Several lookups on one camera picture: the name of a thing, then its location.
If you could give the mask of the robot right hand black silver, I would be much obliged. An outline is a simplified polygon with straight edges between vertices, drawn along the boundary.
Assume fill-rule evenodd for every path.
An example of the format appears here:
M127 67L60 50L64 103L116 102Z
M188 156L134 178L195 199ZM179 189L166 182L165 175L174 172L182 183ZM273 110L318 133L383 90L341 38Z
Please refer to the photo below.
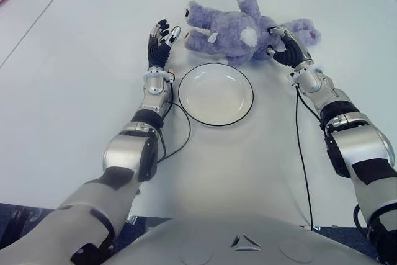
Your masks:
M278 63L296 68L301 63L313 61L304 44L286 27L269 27L267 31L271 35L278 35L285 46L282 52L274 50L270 45L267 47L267 54Z

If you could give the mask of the robot left hand black silver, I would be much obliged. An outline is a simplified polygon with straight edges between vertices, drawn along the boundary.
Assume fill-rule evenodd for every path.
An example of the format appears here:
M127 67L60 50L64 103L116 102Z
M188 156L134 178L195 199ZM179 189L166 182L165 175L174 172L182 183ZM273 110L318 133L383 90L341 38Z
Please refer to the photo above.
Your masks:
M181 28L172 29L166 19L157 22L148 37L148 68L164 69L168 61L171 48L181 33Z

